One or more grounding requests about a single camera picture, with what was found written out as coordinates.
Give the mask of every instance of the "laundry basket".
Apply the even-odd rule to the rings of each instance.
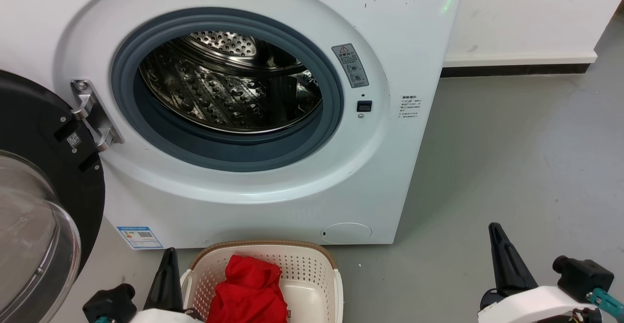
[[[208,247],[180,279],[185,308],[208,317],[215,287],[225,280],[232,255],[279,266],[289,323],[342,323],[343,282],[336,261],[321,246],[301,241],[230,241]]]

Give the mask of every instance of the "red clothing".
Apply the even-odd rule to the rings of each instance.
[[[276,265],[233,255],[225,268],[225,281],[214,288],[206,322],[286,323],[288,310],[279,276]]]

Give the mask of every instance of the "gray floor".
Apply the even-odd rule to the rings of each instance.
[[[441,81],[394,245],[330,247],[345,323],[476,321],[494,285],[492,221],[541,285],[555,285],[555,257],[591,258],[624,299],[624,19],[597,53],[584,75]],[[196,253],[182,250],[180,267]],[[84,322],[85,300],[121,282],[142,307],[160,255],[105,222],[54,322]]]

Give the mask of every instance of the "open door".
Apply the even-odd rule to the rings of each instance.
[[[98,149],[56,94],[0,71],[0,323],[47,322],[96,241]]]

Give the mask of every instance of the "door hinge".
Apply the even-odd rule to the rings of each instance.
[[[91,82],[88,79],[72,79],[70,85],[78,101],[78,108],[72,110],[72,114],[75,119],[87,124],[98,151],[103,152],[110,144],[122,144],[123,138],[100,104]]]

